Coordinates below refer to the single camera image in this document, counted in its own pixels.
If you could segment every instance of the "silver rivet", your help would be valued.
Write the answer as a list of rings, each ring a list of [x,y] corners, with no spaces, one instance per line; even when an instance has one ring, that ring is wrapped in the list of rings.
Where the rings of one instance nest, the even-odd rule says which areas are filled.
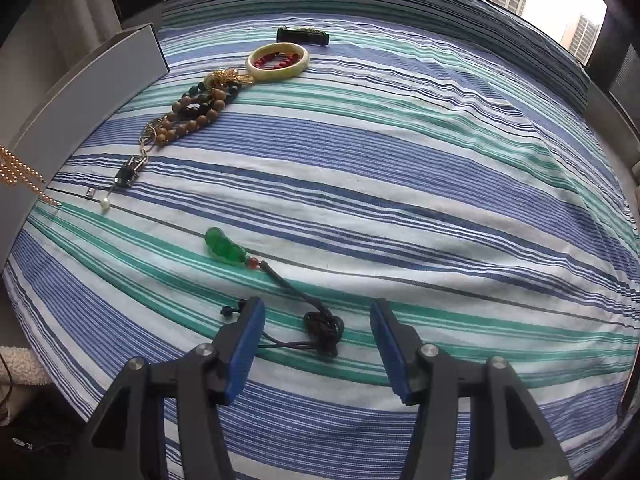
[[[140,370],[145,365],[145,360],[142,357],[134,357],[129,359],[128,365],[132,370]]]
[[[496,357],[492,357],[491,358],[491,364],[495,367],[498,368],[498,370],[502,370],[504,368],[507,367],[507,359],[505,359],[504,357],[500,357],[499,355],[497,355]]]
[[[440,349],[436,345],[432,345],[431,343],[427,343],[420,347],[420,353],[425,357],[436,357]]]
[[[196,346],[196,354],[202,356],[213,354],[213,345],[211,343],[200,343]]]

